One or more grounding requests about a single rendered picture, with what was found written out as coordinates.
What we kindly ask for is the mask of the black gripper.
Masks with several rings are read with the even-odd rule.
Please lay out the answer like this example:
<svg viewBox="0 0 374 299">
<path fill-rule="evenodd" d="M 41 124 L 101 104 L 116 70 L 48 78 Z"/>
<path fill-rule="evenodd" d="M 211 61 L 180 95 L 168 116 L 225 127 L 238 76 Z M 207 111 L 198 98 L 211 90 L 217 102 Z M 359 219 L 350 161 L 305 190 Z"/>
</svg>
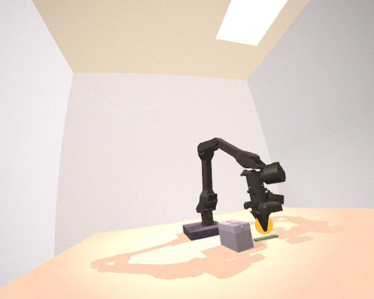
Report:
<svg viewBox="0 0 374 299">
<path fill-rule="evenodd" d="M 279 202 L 270 202 L 266 197 L 267 188 L 264 186 L 249 187 L 247 193 L 249 193 L 251 201 L 246 201 L 244 209 L 251 208 L 250 213 L 255 219 L 257 219 L 264 232 L 268 229 L 269 215 L 273 212 L 281 212 L 282 204 Z"/>
</svg>

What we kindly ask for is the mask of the gold coin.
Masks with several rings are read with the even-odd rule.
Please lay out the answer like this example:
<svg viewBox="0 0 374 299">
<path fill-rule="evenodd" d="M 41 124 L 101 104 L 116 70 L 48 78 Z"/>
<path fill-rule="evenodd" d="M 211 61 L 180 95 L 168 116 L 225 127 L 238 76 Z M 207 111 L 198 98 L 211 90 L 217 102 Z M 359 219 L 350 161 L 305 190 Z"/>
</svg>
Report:
<svg viewBox="0 0 374 299">
<path fill-rule="evenodd" d="M 260 225 L 260 223 L 259 223 L 259 221 L 258 221 L 257 219 L 256 219 L 256 221 L 255 221 L 255 227 L 256 227 L 256 229 L 257 229 L 257 231 L 258 231 L 259 233 L 264 234 L 264 235 L 269 234 L 269 233 L 271 233 L 271 230 L 272 230 L 272 228 L 273 228 L 273 222 L 272 222 L 272 219 L 269 218 L 269 220 L 268 220 L 268 229 L 267 229 L 266 232 L 263 231 L 263 229 L 262 229 L 262 227 L 261 227 L 261 225 Z"/>
</svg>

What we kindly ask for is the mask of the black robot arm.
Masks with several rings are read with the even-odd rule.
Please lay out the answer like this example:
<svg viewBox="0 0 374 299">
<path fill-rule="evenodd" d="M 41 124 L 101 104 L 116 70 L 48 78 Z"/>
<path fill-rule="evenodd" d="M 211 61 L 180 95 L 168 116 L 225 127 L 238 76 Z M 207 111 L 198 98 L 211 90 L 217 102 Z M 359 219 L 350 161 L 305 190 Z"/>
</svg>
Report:
<svg viewBox="0 0 374 299">
<path fill-rule="evenodd" d="M 243 168 L 252 168 L 252 170 L 243 169 L 240 176 L 246 176 L 248 187 L 262 186 L 266 184 L 275 184 L 285 182 L 285 171 L 279 162 L 265 164 L 257 154 L 241 150 L 234 145 L 226 142 L 222 138 L 213 138 L 200 143 L 197 147 L 198 156 L 201 159 L 203 190 L 199 197 L 199 204 L 196 207 L 197 213 L 201 213 L 201 226 L 216 225 L 213 219 L 213 212 L 216 210 L 218 202 L 217 194 L 213 191 L 213 176 L 211 160 L 214 152 L 218 149 L 236 159 Z M 255 169 L 260 169 L 256 171 Z M 266 197 L 270 202 L 279 202 L 284 204 L 284 196 L 273 194 L 268 190 Z"/>
</svg>

